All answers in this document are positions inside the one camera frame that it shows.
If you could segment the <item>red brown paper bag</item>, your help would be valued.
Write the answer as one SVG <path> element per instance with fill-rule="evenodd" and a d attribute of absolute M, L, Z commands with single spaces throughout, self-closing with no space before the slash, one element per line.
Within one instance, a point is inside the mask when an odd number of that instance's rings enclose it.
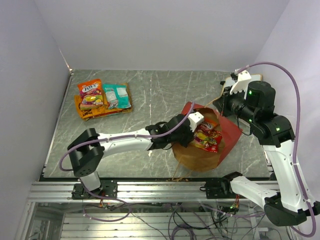
<path fill-rule="evenodd" d="M 191 173 L 204 173 L 217 168 L 237 144 L 242 130 L 231 120 L 221 116 L 217 110 L 195 104 L 193 110 L 204 116 L 194 133 L 194 140 L 187 147 L 175 143 L 173 155 L 180 166 L 188 169 L 185 175 L 173 174 L 173 181 L 181 181 Z"/>

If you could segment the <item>teal snack packet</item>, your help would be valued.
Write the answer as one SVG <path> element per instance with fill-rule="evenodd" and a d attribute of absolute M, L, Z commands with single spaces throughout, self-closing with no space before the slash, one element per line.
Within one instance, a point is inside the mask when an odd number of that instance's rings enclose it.
<path fill-rule="evenodd" d="M 122 84 L 102 85 L 107 100 L 108 109 L 129 109 L 130 103 L 127 87 Z"/>

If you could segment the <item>Fox's fruits candy bag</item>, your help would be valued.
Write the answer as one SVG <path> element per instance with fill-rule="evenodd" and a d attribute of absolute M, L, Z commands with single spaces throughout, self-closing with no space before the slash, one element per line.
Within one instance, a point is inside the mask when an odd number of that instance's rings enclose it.
<path fill-rule="evenodd" d="M 100 79 L 92 79 L 77 85 L 80 96 L 80 109 L 90 110 L 95 109 L 104 104 L 103 88 Z"/>
<path fill-rule="evenodd" d="M 215 121 L 208 120 L 200 123 L 193 135 L 192 146 L 207 152 L 217 153 L 222 136 L 216 127 L 219 124 Z"/>

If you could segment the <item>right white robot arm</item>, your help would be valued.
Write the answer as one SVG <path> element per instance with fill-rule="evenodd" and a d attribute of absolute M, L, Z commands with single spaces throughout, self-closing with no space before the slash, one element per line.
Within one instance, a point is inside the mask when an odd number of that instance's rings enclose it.
<path fill-rule="evenodd" d="M 307 189 L 298 160 L 294 158 L 295 137 L 290 121 L 274 112 L 276 91 L 267 82 L 251 81 L 237 93 L 224 86 L 213 105 L 223 117 L 234 116 L 249 124 L 270 160 L 279 191 L 267 189 L 239 172 L 224 177 L 221 194 L 231 198 L 241 195 L 261 208 L 277 227 L 297 226 L 309 216 L 319 215 L 320 203 L 313 196 L 304 196 Z"/>

